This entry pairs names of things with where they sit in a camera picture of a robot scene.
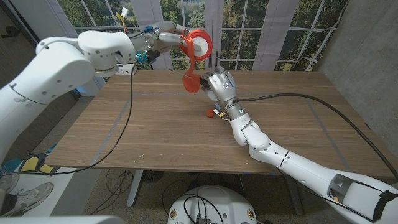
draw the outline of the red object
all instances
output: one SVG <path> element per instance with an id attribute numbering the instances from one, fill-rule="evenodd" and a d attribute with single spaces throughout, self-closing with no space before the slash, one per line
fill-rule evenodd
<path id="1" fill-rule="evenodd" d="M 191 33 L 189 33 L 188 36 L 183 36 L 181 37 L 185 40 L 185 43 L 187 44 L 187 47 L 184 47 L 180 45 L 181 50 L 188 55 L 189 57 L 189 62 L 190 62 L 190 67 L 189 69 L 185 72 L 185 74 L 189 77 L 182 77 L 182 83 L 184 85 L 184 88 L 189 92 L 189 93 L 197 93 L 200 89 L 200 76 L 193 74 L 193 69 L 195 68 L 195 61 L 200 61 L 206 59 L 210 54 L 211 50 L 213 48 L 213 44 L 211 42 L 210 36 L 203 30 L 194 30 Z M 208 43 L 208 50 L 206 54 L 202 57 L 195 57 L 195 54 L 193 53 L 193 42 L 192 38 L 194 37 L 202 37 L 204 38 L 207 43 Z"/>
<path id="2" fill-rule="evenodd" d="M 207 109 L 206 110 L 206 116 L 209 118 L 214 117 L 214 111 L 212 109 Z"/>
<path id="3" fill-rule="evenodd" d="M 204 54 L 204 56 L 201 56 L 201 57 L 194 56 L 195 61 L 200 62 L 200 61 L 203 61 L 204 59 L 208 58 L 211 54 L 211 50 L 213 49 L 213 42 L 211 41 L 210 36 L 203 30 L 194 30 L 191 33 L 189 33 L 189 36 L 191 37 L 191 39 L 194 39 L 195 37 L 201 37 L 208 44 L 207 52 Z M 182 52 L 184 52 L 185 55 L 189 56 L 189 50 L 187 47 L 180 45 L 180 48 L 181 48 Z"/>

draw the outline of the table leg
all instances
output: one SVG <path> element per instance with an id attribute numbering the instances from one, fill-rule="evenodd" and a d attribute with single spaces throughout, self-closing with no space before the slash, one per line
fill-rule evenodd
<path id="1" fill-rule="evenodd" d="M 138 190 L 139 190 L 139 187 L 141 186 L 142 173 L 144 173 L 143 170 L 136 170 L 136 172 L 134 174 L 134 178 L 133 178 L 132 184 L 131 184 L 129 198 L 127 199 L 128 207 L 133 207 L 134 204 L 136 203 L 137 196 L 138 196 Z"/>
<path id="2" fill-rule="evenodd" d="M 296 212 L 297 215 L 303 215 L 304 214 L 303 205 L 301 203 L 299 189 L 295 184 L 295 181 L 296 180 L 293 179 L 291 176 L 286 175 L 287 188 L 289 189 L 290 197 L 292 198 L 294 211 Z"/>

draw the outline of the yellow object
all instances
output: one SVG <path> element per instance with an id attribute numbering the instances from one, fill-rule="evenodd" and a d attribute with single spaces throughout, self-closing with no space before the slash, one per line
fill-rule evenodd
<path id="1" fill-rule="evenodd" d="M 37 163 L 39 162 L 39 158 L 32 157 L 26 160 L 24 165 L 21 168 L 21 171 L 32 171 L 36 170 Z"/>
<path id="2" fill-rule="evenodd" d="M 40 167 L 39 171 L 45 172 L 45 173 L 51 173 L 51 170 L 54 169 L 54 167 L 50 167 L 47 164 L 44 164 L 42 167 Z"/>
<path id="3" fill-rule="evenodd" d="M 118 19 L 120 19 L 120 20 L 122 20 L 122 15 L 120 15 L 118 12 L 116 13 L 116 17 L 118 18 Z"/>

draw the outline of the blue connector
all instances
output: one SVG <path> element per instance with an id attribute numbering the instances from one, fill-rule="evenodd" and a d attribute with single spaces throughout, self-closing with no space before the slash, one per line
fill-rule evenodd
<path id="1" fill-rule="evenodd" d="M 147 26 L 144 28 L 144 32 L 150 32 L 152 31 L 154 28 L 152 26 Z"/>

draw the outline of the concrete wall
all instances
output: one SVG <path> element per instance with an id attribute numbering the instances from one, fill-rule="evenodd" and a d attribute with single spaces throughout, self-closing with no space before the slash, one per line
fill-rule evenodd
<path id="1" fill-rule="evenodd" d="M 398 156 L 398 1 L 351 0 L 315 70 Z"/>

